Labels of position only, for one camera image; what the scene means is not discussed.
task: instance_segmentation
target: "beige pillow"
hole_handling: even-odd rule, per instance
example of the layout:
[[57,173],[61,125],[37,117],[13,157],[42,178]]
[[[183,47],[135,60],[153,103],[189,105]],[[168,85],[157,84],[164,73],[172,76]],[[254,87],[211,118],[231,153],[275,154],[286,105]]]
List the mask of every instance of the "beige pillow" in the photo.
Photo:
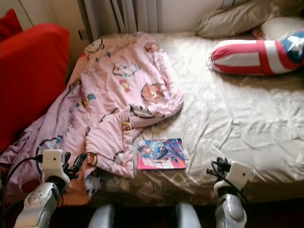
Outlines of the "beige pillow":
[[279,17],[272,18],[260,26],[265,39],[282,40],[304,29],[304,18]]
[[300,15],[302,9],[304,0],[252,0],[203,17],[196,34],[208,38],[229,37],[248,31],[271,18]]

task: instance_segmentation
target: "white curtain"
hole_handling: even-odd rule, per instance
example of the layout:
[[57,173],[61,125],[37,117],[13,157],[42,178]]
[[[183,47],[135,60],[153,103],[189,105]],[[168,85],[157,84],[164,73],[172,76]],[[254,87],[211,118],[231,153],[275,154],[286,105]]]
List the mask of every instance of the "white curtain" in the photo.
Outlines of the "white curtain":
[[162,1],[85,0],[94,39],[118,32],[163,32]]

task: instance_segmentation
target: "red and white striped pillow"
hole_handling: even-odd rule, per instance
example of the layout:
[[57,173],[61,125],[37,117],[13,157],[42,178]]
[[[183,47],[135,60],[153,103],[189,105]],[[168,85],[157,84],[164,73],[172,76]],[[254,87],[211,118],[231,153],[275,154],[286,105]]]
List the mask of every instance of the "red and white striped pillow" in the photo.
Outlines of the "red and white striped pillow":
[[283,74],[303,64],[293,62],[277,40],[225,40],[215,46],[210,58],[213,70],[237,75]]

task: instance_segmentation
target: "book cover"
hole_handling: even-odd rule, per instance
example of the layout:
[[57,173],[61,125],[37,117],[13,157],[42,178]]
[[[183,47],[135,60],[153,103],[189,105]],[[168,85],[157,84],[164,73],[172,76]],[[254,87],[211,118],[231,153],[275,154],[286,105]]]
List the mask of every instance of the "book cover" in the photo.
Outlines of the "book cover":
[[181,139],[139,140],[137,169],[185,169]]

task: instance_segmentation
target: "book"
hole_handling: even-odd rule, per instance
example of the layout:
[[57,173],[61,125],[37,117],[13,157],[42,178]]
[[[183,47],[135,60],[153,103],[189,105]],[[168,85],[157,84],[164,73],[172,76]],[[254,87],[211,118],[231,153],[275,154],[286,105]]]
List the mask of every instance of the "book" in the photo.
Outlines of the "book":
[[181,139],[139,140],[137,169],[185,169],[185,155]]

